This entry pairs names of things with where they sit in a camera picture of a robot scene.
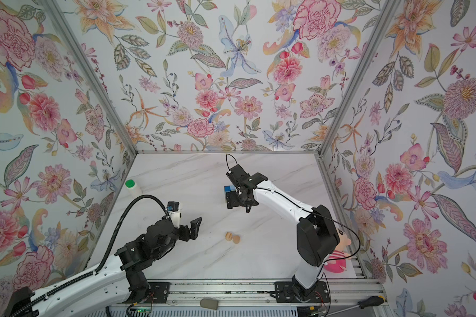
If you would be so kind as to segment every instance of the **black cable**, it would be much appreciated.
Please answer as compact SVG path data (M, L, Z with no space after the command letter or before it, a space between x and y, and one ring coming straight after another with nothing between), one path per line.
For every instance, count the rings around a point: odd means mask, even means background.
M132 315L129 313L129 309L133 306L134 304L130 304L129 307L127 307L127 309L125 310L125 313L127 314L128 317L132 317Z
M113 232L113 235L111 236L111 239L109 240L109 244L108 244L108 248L106 249L106 252L104 253L104 257L102 258L102 261L100 262L99 266L93 270L93 271L90 271L90 272L87 272L81 276L78 276L76 278L73 278L71 279L70 281L68 282L65 282L63 283L62 285L50 290L49 292L47 292L46 294L43 294L39 297L37 297L36 299L34 299L33 301L31 301L30 303L28 303L27 305L23 306L22 308L18 309L14 314L11 315L11 317L17 317L21 314L21 312L23 312L24 310L26 309L29 309L31 307L33 307L35 304L37 304L38 302L40 301L43 301L46 299L46 295L47 296L51 296L53 294L55 294L57 291L59 290L62 290L64 288L66 288L67 286L69 285L72 285L76 282L79 282L81 281L82 279L84 278L87 278L89 276L92 276L94 275L94 273L98 273L105 265L106 261L108 260L108 257L109 257L109 254L111 253L111 249L113 248L113 244L115 244L115 239L116 239L116 236L118 235L118 231L120 230L120 227L123 223L123 220L125 219L125 216L127 216L127 213L129 212L129 210L138 202L140 201L141 199L143 198L150 198L150 199L153 199L155 200L159 206L162 208L162 210L164 211L164 213L166 214L167 218L168 219L171 219L170 218L170 214L167 212L166 210L166 207L164 206L164 204L162 203L162 201L160 201L157 197L155 196L152 196L152 195L141 195L141 196L138 196L136 197L134 200L132 200L129 204L129 206L127 206L127 208L125 209L125 211L123 212L122 216L120 217L120 220L118 220L118 224L116 225L115 227L115 231Z
M328 284L328 277L326 276L326 274L323 272L323 276L326 280L326 287L328 288L328 297L330 298L330 303L328 304L328 309L326 310L326 314L324 314L324 317L326 317L326 315L328 315L328 313L330 312L330 307L331 307L331 293L330 293L330 284Z
M271 192L271 190L266 189L266 188L256 187L255 189L262 189L262 190L266 190L266 191ZM301 208L303 211L306 211L306 212L310 213L311 215L323 217L324 219L331 220L331 221L333 221L333 222L335 222L335 223L337 223L337 224L339 224L339 225L341 225L341 226L347 228L350 232L354 233L354 235L356 236L356 238L358 238L358 244L359 244L359 245L358 245L358 249L356 249L356 251L355 251L353 254L351 254L351 255L349 255L349 256L347 256L347 257L344 257L344 258L328 259L328 260L324 261L323 263L325 263L325 262L327 262L327 261L330 261L330 260L335 260L335 261L336 261L336 260L348 259L348 258L350 258L350 257L355 256L355 255L358 253L358 251L360 251L360 249L361 249L360 237L358 236L358 234L357 234L353 229L349 228L348 226L346 226L346 225L344 225L344 224L341 224L340 222L338 222L338 221L336 221L336 220L333 220L333 219L328 218L328 217L324 217L323 215L320 215L320 214L318 214L317 212L309 212L308 210L306 210L305 208L299 206L297 203L295 203L295 202L292 201L291 199L287 198L284 194L279 193L278 191L273 191L273 193L277 193L277 194L281 195L281 196L284 197L285 199L289 200L289 201L290 201L292 204L294 204L296 207Z
M132 200L130 202L129 206L127 206L127 208L124 210L122 216L118 220L118 224L115 227L115 230L113 232L113 235L111 236L111 239L109 240L108 248L106 249L106 252L104 253L104 257L102 258L102 261L100 262L99 266L95 269L95 272L100 271L104 267L104 264L106 263L106 261L108 260L108 256L111 253L111 249L113 248L113 244L115 243L115 239L118 235L118 231L120 230L120 227L123 223L123 220L125 219L125 216L127 216L127 213L134 206L134 204L136 204L138 201L140 201L143 198L150 198L150 199L155 200L159 204L159 206L162 208L162 211L164 211L166 216L169 219L171 219L170 214L166 211L166 207L164 207L164 204L162 203L162 201L160 201L157 197L152 196L152 195L141 195L141 196L136 197L134 200Z
M230 170L230 168L229 168L229 162L227 161L227 156L228 156L228 155L229 155L230 157L232 157L232 158L235 160L235 163L236 163L237 165L238 165L238 161L236 161L236 158L235 158L233 155L231 155L231 154L229 154L229 153L228 153L228 154L226 154L226 165L227 165L227 170Z

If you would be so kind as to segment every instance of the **red wire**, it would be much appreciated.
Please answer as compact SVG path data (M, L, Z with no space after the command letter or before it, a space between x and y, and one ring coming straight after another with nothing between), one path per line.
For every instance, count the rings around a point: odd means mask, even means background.
M321 307L324 305L324 303L323 303L323 297L321 296L321 294L319 294L318 291L316 291L315 293L316 293L316 294L319 296L319 298L321 299L321 306L319 306L319 308L321 308Z

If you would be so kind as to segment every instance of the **white marble tabletop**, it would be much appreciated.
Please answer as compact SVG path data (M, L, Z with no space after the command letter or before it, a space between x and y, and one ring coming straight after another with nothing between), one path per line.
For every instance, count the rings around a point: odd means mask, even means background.
M291 196L313 206L322 204L333 214L330 199L313 154L233 154L249 174L259 172ZM227 209L224 186L225 154L140 154L128 179L144 194L183 203L181 224L202 217L197 240L178 241L174 250L144 270L150 279L186 278L291 278L301 257L296 250L296 227L265 206L250 213ZM132 200L126 187L109 216L90 259L99 263L121 214ZM114 248L146 233L163 216L156 202L140 200L123 222ZM239 244L225 240L226 232L241 237ZM352 274L352 264L348 267Z

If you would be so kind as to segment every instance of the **green bottle cap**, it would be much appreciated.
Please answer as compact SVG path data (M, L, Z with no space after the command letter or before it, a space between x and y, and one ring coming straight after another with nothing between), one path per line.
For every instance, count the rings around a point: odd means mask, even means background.
M136 185L136 183L133 180L127 180L125 182L125 185L127 186L127 188L132 188L134 187L134 185Z

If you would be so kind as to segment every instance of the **white bottle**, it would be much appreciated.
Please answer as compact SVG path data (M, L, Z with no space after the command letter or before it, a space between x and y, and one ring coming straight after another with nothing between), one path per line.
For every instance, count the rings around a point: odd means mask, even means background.
M127 187L129 193L133 198L137 198L143 194L141 188L136 184L134 180L127 180L125 182L125 187Z

